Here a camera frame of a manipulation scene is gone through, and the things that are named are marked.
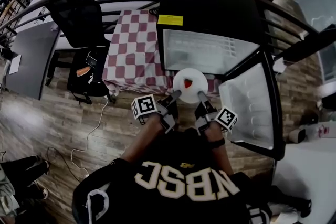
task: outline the mini fridge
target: mini fridge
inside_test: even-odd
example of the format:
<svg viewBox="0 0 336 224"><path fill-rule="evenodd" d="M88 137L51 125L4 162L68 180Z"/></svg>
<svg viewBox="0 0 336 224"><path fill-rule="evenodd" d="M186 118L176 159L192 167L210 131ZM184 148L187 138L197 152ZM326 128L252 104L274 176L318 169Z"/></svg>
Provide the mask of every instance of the mini fridge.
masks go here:
<svg viewBox="0 0 336 224"><path fill-rule="evenodd" d="M282 111L266 35L254 0L161 0L157 37L163 70L217 75L222 105L238 114L227 138L283 158Z"/></svg>

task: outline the yellow label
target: yellow label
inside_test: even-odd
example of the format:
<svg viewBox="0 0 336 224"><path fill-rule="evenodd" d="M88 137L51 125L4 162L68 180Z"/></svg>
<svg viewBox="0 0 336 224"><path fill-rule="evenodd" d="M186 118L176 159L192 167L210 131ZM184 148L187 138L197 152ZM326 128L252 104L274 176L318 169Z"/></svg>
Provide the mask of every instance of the yellow label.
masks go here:
<svg viewBox="0 0 336 224"><path fill-rule="evenodd" d="M183 26L183 16L159 15L157 21L159 25L179 25Z"/></svg>

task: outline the pink and white checkered cloth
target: pink and white checkered cloth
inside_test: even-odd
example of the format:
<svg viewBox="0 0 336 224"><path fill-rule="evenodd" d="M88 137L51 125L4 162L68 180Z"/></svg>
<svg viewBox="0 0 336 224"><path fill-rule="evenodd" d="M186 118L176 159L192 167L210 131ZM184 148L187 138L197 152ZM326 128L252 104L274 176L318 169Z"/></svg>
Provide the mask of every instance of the pink and white checkered cloth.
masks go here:
<svg viewBox="0 0 336 224"><path fill-rule="evenodd" d="M102 79L114 91L115 85L142 93L171 93L176 72L161 69L156 17L147 10L124 10L112 36ZM208 96L217 97L221 83L206 75Z"/></svg>

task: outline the open fridge door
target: open fridge door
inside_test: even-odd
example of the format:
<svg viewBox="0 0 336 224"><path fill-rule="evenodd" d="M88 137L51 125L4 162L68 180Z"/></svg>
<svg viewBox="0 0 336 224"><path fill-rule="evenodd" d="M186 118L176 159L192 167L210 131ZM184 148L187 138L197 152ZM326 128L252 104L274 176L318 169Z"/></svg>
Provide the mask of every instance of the open fridge door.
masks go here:
<svg viewBox="0 0 336 224"><path fill-rule="evenodd" d="M258 51L225 74L219 87L222 106L238 115L227 138L233 143L272 157L283 158L282 111L273 60Z"/></svg>

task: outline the strawberry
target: strawberry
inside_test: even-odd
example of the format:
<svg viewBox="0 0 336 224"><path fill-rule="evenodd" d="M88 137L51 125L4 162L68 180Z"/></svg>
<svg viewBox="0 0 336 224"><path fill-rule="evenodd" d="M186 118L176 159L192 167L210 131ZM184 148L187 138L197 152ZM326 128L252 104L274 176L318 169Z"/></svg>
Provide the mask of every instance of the strawberry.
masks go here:
<svg viewBox="0 0 336 224"><path fill-rule="evenodd" d="M188 89L191 85L193 84L193 81L190 79L185 79L184 80L184 86L186 89Z"/></svg>

